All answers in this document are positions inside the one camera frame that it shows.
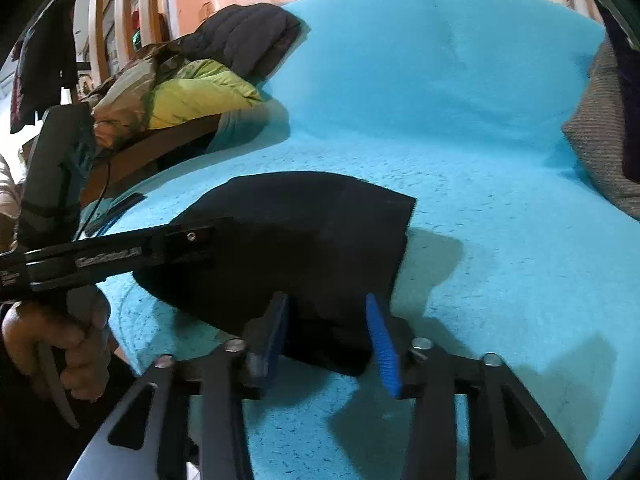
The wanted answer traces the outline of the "person's left hand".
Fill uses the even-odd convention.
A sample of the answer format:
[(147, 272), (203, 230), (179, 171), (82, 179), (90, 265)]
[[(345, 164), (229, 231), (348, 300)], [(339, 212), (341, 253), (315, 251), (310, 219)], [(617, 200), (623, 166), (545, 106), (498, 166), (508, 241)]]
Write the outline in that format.
[(111, 313), (106, 297), (96, 286), (87, 288), (90, 323), (55, 318), (38, 304), (17, 302), (9, 308), (1, 324), (1, 337), (12, 364), (24, 376), (37, 374), (37, 347), (40, 344), (62, 349), (65, 367), (61, 373), (63, 387), (79, 400), (94, 401), (105, 391), (108, 382), (108, 348)]

